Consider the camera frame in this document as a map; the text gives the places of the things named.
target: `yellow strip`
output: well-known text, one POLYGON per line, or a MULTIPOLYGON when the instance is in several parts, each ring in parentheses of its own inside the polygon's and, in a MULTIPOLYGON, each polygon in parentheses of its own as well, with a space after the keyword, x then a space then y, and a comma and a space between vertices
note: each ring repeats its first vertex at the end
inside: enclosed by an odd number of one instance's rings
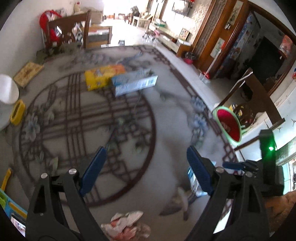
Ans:
POLYGON ((6 188, 6 185, 7 185, 7 181, 9 179, 10 175, 11 175, 11 169, 8 168, 8 170, 6 171, 5 177, 3 179, 2 185, 1 185, 1 189, 3 191, 5 191, 5 188, 6 188))
POLYGON ((16 205, 14 205, 12 202, 9 202, 9 206, 10 208, 15 211, 18 215, 20 215, 21 217, 23 217, 24 219, 27 219, 27 215, 20 210, 16 205))

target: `blue gripper pad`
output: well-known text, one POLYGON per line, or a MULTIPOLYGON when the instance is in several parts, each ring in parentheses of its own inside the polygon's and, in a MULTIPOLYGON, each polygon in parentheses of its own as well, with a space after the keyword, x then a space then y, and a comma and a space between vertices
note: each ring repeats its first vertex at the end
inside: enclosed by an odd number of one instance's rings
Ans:
POLYGON ((202 190, 209 195, 212 195, 214 188, 211 184, 211 174, 214 172, 214 165, 209 159, 201 157, 193 146, 190 146, 187 149, 187 161, 189 162, 202 190))
POLYGON ((84 197, 85 194, 91 191, 106 161, 106 157, 107 157, 106 149, 101 147, 96 153, 95 157, 92 159, 90 165, 88 166, 87 170, 85 171, 85 173, 81 178, 79 193, 82 197, 84 197))
POLYGON ((239 170, 242 170, 243 169, 243 165, 240 164, 240 163, 234 163, 234 162, 224 162, 222 164, 222 166, 226 169, 231 169, 231 170, 236 170, 236 171, 239 171, 239 170))

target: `white cord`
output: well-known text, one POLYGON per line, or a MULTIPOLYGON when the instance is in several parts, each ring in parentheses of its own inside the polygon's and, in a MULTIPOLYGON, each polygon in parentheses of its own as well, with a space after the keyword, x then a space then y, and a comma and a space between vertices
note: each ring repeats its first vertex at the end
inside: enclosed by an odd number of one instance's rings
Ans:
POLYGON ((253 71, 251 71, 248 75, 244 76, 243 78, 239 79, 239 80, 235 83, 235 85, 231 88, 231 90, 229 91, 229 93, 234 89, 234 87, 237 85, 238 82, 240 82, 240 81, 242 81, 242 80, 248 78, 251 74, 253 74, 253 71))

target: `crumpled wrapper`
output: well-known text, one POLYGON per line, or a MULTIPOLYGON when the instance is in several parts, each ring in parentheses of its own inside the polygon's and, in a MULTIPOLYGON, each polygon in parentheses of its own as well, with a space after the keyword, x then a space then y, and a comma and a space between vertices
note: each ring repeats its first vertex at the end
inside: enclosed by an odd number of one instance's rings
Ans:
POLYGON ((143 240, 149 237, 151 229, 148 225, 137 222, 142 215, 142 211, 117 213, 111 218, 110 223, 102 224, 101 228, 110 240, 143 240))

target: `green object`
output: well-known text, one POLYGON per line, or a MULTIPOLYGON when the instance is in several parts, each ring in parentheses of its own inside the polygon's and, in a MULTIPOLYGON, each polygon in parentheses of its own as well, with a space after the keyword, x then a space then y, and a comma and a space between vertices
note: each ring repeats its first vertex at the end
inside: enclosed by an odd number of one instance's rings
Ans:
POLYGON ((240 122, 237 118, 237 116, 233 113, 233 111, 227 107, 224 107, 224 106, 218 106, 216 109, 213 110, 213 118, 214 120, 218 123, 220 129, 222 130, 222 132, 224 133, 226 139, 228 140, 228 142, 233 145, 233 146, 238 146, 242 140, 242 128, 240 126, 240 122), (239 127, 239 141, 235 141, 234 139, 231 138, 231 136, 227 133, 227 131, 224 129, 224 127, 222 126, 219 118, 218 118, 218 115, 217 115, 217 112, 218 110, 226 110, 227 112, 231 113, 231 115, 233 116, 233 118, 235 119, 236 123, 237 123, 237 126, 239 127))
POLYGON ((0 192, 0 204, 1 204, 1 206, 2 206, 3 209, 5 209, 6 201, 7 201, 7 197, 5 197, 5 196, 0 192))

